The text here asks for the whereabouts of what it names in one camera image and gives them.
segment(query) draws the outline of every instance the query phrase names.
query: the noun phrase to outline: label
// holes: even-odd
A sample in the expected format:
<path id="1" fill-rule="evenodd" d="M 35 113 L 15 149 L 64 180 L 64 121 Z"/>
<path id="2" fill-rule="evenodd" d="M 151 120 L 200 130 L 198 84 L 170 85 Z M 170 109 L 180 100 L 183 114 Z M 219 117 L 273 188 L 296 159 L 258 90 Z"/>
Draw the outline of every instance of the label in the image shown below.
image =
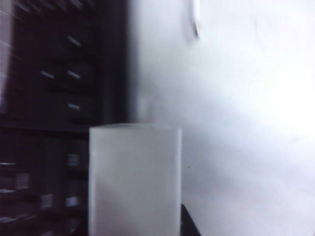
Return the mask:
<path id="1" fill-rule="evenodd" d="M 11 190 L 11 189 L 0 189 L 0 193 L 15 193 L 15 190 Z"/>
<path id="2" fill-rule="evenodd" d="M 77 8 L 83 8 L 83 4 L 79 0 L 70 0 L 70 2 L 75 5 Z"/>
<path id="3" fill-rule="evenodd" d="M 80 198 L 78 197 L 70 197 L 70 198 L 66 198 L 65 200 L 66 207 L 75 207 L 78 205 L 80 205 Z"/>
<path id="4" fill-rule="evenodd" d="M 68 154 L 68 166 L 78 166 L 78 165 L 79 165 L 79 155 Z"/>
<path id="5" fill-rule="evenodd" d="M 27 189 L 29 188 L 30 175 L 26 173 L 18 174 L 16 176 L 16 189 Z"/>
<path id="6" fill-rule="evenodd" d="M 80 43 L 78 40 L 76 40 L 74 37 L 72 37 L 71 35 L 68 35 L 68 36 L 67 36 L 67 39 L 68 39 L 71 43 L 73 43 L 75 46 L 81 47 L 81 43 Z"/>
<path id="7" fill-rule="evenodd" d="M 80 106 L 72 104 L 72 103 L 68 103 L 68 108 L 71 108 L 71 109 L 77 110 L 77 111 L 81 110 Z"/>
<path id="8" fill-rule="evenodd" d="M 46 194 L 41 196 L 41 208 L 49 209 L 53 207 L 53 194 Z"/>
<path id="9" fill-rule="evenodd" d="M 31 12 L 31 9 L 28 8 L 26 5 L 24 5 L 23 3 L 21 3 L 21 1 L 15 1 L 14 2 L 15 5 L 17 5 L 19 8 L 21 8 L 23 11 L 26 11 L 27 13 Z"/>
<path id="10" fill-rule="evenodd" d="M 70 70 L 67 71 L 67 74 L 72 76 L 73 78 L 75 78 L 77 80 L 81 78 L 81 76 L 79 76 L 78 74 L 76 74 L 76 73 L 74 73 L 74 72 L 72 72 Z"/>
<path id="11" fill-rule="evenodd" d="M 44 71 L 44 70 L 41 70 L 40 73 L 43 75 L 43 76 L 46 76 L 50 79 L 53 79 L 55 76 L 53 74 L 50 74 L 48 73 L 47 71 Z"/>

